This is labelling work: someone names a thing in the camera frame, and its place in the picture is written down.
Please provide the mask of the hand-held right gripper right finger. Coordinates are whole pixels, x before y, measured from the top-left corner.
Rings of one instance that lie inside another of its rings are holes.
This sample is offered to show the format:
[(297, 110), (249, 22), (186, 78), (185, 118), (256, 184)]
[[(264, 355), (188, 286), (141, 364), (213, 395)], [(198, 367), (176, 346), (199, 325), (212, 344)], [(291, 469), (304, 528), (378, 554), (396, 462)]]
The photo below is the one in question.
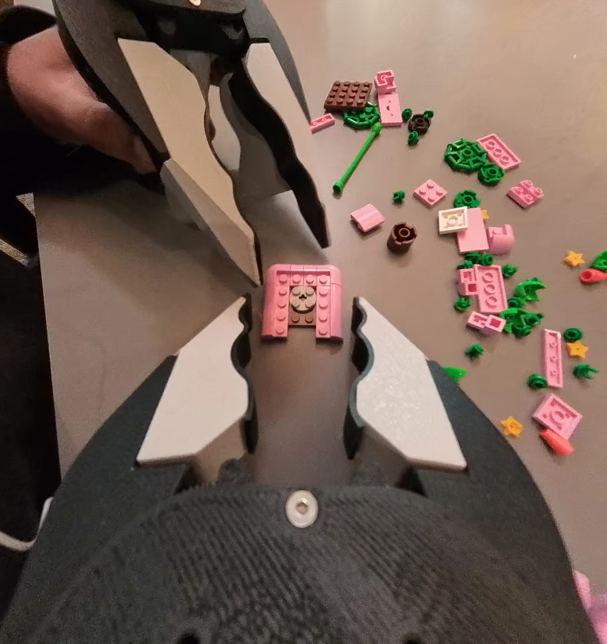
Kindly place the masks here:
[(352, 303), (343, 446), (356, 477), (401, 484), (411, 473), (468, 474), (426, 355), (366, 298)]

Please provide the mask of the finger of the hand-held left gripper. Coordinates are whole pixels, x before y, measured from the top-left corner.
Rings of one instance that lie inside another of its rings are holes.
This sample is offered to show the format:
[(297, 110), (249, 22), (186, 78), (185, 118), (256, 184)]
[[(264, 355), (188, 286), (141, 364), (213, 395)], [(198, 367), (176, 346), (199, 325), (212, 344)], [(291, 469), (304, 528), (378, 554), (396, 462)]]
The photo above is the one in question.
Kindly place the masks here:
[(312, 236), (329, 247), (311, 115), (287, 43), (251, 43), (243, 59), (226, 69), (219, 96), (240, 148), (235, 189), (256, 200), (292, 192)]
[(157, 44), (122, 38), (118, 44), (169, 153), (161, 180), (172, 215), (198, 228), (260, 286), (255, 234), (237, 207), (231, 177), (212, 150), (209, 104), (199, 81)]

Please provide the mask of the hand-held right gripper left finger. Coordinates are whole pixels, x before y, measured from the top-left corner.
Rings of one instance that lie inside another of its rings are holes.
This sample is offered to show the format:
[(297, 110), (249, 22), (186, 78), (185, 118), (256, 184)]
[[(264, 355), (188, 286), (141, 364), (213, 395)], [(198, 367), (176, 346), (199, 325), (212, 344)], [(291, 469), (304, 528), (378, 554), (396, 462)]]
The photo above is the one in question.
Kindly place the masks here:
[(224, 463), (254, 452), (251, 328), (251, 297), (241, 296), (175, 354), (138, 465), (187, 464), (199, 481), (214, 482)]

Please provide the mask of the pink and brown brick assembly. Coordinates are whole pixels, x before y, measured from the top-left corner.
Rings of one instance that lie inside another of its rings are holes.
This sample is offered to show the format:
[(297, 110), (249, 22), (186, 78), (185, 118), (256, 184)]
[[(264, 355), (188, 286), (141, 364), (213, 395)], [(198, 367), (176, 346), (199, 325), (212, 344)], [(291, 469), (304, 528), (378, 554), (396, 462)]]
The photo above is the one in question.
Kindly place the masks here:
[(262, 337), (286, 339), (295, 326), (315, 328), (316, 339), (343, 340), (343, 283), (334, 265), (278, 263), (264, 286)]

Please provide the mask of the person's left forearm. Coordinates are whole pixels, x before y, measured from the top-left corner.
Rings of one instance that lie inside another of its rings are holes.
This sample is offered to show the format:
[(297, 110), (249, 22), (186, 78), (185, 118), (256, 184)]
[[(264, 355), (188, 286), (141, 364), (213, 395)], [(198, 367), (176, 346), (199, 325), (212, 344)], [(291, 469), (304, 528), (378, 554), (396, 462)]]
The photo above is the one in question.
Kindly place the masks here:
[(55, 18), (38, 9), (0, 11), (0, 201), (15, 202), (27, 193), (93, 190), (122, 179), (155, 181), (156, 168), (140, 174), (91, 147), (59, 142), (19, 109), (7, 82), (6, 54), (12, 45), (50, 28), (58, 28)]

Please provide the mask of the person's left hand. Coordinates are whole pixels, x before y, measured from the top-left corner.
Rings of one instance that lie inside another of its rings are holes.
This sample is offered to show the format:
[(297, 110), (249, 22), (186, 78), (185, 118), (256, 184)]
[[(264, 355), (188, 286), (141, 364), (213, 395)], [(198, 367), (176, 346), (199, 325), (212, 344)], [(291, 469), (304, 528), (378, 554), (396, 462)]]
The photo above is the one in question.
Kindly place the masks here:
[(12, 45), (5, 71), (19, 109), (46, 135), (65, 144), (96, 149), (140, 174), (155, 172), (139, 137), (98, 98), (75, 68), (58, 28)]

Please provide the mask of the green rod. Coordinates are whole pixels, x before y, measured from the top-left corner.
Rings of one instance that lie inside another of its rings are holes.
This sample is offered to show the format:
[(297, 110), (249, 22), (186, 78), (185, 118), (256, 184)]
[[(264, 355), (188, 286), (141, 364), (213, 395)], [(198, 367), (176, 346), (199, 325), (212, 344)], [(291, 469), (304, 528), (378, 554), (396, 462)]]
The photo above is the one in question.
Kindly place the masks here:
[(343, 192), (346, 183), (348, 182), (348, 180), (350, 179), (350, 177), (354, 173), (355, 169), (357, 168), (357, 166), (360, 164), (360, 162), (364, 158), (364, 156), (367, 153), (367, 151), (372, 146), (373, 141), (375, 141), (376, 138), (379, 136), (379, 134), (381, 133), (382, 129), (383, 129), (383, 126), (382, 126), (382, 124), (380, 122), (377, 122), (377, 123), (372, 125), (371, 132), (370, 132), (368, 138), (366, 139), (366, 141), (364, 142), (363, 146), (357, 152), (356, 157), (350, 163), (350, 165), (348, 166), (346, 171), (343, 173), (341, 178), (339, 180), (337, 180), (333, 184), (333, 186), (332, 186), (332, 194), (334, 196), (339, 196)]

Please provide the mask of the brown square studded plate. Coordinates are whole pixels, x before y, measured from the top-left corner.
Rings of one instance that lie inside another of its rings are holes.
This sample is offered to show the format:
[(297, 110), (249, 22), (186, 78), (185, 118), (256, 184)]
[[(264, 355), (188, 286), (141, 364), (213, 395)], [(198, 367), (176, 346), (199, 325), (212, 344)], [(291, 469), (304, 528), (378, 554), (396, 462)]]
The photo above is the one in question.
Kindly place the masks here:
[(336, 80), (325, 98), (324, 110), (363, 112), (369, 103), (372, 87), (372, 82)]

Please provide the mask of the scattered pink bricks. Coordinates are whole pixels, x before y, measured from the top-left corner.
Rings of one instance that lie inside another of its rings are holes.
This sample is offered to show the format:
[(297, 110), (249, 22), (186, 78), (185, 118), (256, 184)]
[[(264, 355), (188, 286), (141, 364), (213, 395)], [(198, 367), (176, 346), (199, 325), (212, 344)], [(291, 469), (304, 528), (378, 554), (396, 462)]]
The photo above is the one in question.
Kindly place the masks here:
[[(408, 126), (407, 144), (418, 144), (420, 136), (428, 132), (434, 112), (430, 109), (414, 113), (412, 109), (401, 109), (396, 92), (395, 76), (392, 70), (380, 71), (369, 82), (341, 81), (332, 83), (324, 101), (325, 114), (313, 119), (310, 124), (313, 133), (329, 127), (334, 122), (333, 114), (340, 113), (345, 125), (356, 130), (367, 130), (369, 137), (360, 148), (354, 161), (332, 186), (333, 195), (343, 193), (347, 181), (364, 158), (383, 127)], [(476, 173), (480, 183), (495, 187), (507, 171), (516, 169), (521, 159), (496, 134), (492, 133), (477, 140), (460, 138), (446, 146), (444, 161), (454, 171)], [(426, 180), (413, 191), (413, 197), (427, 207), (440, 204), (448, 191), (432, 180)], [(526, 209), (543, 196), (541, 188), (532, 181), (520, 181), (511, 187), (507, 196), (513, 203)], [(539, 293), (547, 288), (539, 278), (526, 279), (518, 283), (511, 297), (506, 291), (506, 281), (517, 272), (517, 267), (494, 261), (498, 256), (508, 254), (515, 245), (515, 234), (510, 224), (491, 227), (486, 214), (480, 208), (481, 199), (477, 192), (467, 189), (460, 191), (453, 199), (453, 207), (437, 213), (437, 230), (440, 235), (455, 235), (462, 261), (457, 266), (457, 289), (460, 297), (453, 308), (466, 312), (475, 300), (475, 309), (470, 312), (467, 325), (485, 334), (512, 334), (525, 337), (540, 323), (543, 314), (525, 310), (528, 303), (539, 302)], [(383, 218), (372, 205), (356, 211), (353, 221), (362, 225), (364, 232), (379, 226)], [(563, 346), (570, 356), (584, 356), (573, 353), (573, 349), (587, 349), (582, 344), (583, 332), (568, 328), (563, 333), (555, 330), (542, 331), (543, 374), (532, 374), (528, 386), (532, 389), (562, 389)], [(569, 455), (574, 449), (570, 438), (579, 425), (582, 416), (566, 405), (555, 394), (549, 394), (537, 408), (534, 420), (543, 429), (541, 439), (558, 455)]]

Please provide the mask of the brown round brick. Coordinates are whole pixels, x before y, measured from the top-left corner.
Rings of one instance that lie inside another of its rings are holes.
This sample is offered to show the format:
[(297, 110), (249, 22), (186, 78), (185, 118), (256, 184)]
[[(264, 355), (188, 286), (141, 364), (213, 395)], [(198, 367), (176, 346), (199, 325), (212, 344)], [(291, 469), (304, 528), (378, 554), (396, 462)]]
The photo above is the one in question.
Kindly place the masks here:
[(388, 250), (396, 255), (406, 254), (418, 236), (414, 226), (405, 221), (395, 223), (387, 238)]

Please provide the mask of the white square tile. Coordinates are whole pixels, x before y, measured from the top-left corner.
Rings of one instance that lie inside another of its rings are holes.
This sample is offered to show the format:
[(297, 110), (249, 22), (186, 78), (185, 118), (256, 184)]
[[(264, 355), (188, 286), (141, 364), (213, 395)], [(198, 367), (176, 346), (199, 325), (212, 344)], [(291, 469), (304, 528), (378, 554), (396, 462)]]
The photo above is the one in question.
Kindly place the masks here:
[(458, 234), (469, 229), (468, 207), (453, 207), (438, 211), (437, 215), (438, 234)]

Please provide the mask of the scattered green plant pieces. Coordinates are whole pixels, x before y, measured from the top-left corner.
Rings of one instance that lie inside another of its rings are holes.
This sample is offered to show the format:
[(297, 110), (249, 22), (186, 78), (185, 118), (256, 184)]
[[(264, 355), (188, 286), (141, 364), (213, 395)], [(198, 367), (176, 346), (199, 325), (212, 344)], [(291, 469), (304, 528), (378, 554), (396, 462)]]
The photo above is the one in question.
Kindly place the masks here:
[[(413, 113), (405, 109), (401, 113), (402, 121), (408, 124)], [(374, 106), (367, 106), (364, 112), (346, 111), (343, 114), (346, 125), (356, 128), (372, 128), (380, 122)], [(414, 146), (420, 136), (413, 132), (408, 135), (407, 143)], [(458, 139), (446, 146), (444, 161), (454, 171), (462, 173), (477, 173), (478, 180), (488, 187), (498, 185), (506, 175), (506, 171), (520, 164), (519, 159), (507, 148), (503, 141), (491, 134), (472, 141)], [(442, 187), (435, 181), (427, 180), (414, 190), (414, 197), (426, 206), (439, 203), (446, 195)], [(533, 205), (543, 196), (540, 188), (532, 181), (524, 180), (513, 186), (507, 196), (523, 208)], [(468, 207), (469, 229), (454, 233), (462, 261), (457, 265), (457, 292), (460, 297), (454, 302), (453, 308), (465, 312), (472, 306), (472, 298), (476, 299), (476, 310), (472, 310), (468, 318), (468, 326), (480, 333), (507, 333), (515, 337), (525, 337), (537, 327), (543, 318), (538, 312), (525, 310), (530, 302), (539, 302), (539, 293), (547, 288), (537, 277), (529, 278), (515, 286), (513, 295), (507, 297), (505, 281), (511, 278), (518, 267), (511, 264), (494, 264), (496, 256), (508, 254), (515, 244), (515, 234), (510, 224), (491, 227), (485, 224), (481, 215), (481, 199), (477, 192), (467, 189), (459, 191), (453, 207)], [(351, 214), (352, 221), (362, 232), (379, 228), (384, 223), (384, 217), (372, 205)], [(607, 273), (607, 249), (597, 254), (589, 268), (595, 268)], [(562, 347), (567, 342), (584, 338), (584, 333), (577, 327), (570, 327), (563, 333), (543, 329), (543, 371), (532, 374), (528, 386), (532, 389), (564, 387), (562, 370)]]

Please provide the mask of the pink and brown branch assembly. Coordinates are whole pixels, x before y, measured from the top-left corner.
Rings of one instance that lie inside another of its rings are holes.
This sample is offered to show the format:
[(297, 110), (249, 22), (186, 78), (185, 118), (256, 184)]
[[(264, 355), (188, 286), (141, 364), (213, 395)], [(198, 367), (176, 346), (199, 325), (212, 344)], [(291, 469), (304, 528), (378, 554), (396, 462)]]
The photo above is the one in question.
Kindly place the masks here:
[(607, 643), (607, 592), (594, 594), (586, 575), (574, 570), (574, 582), (581, 603), (589, 617), (599, 643)]

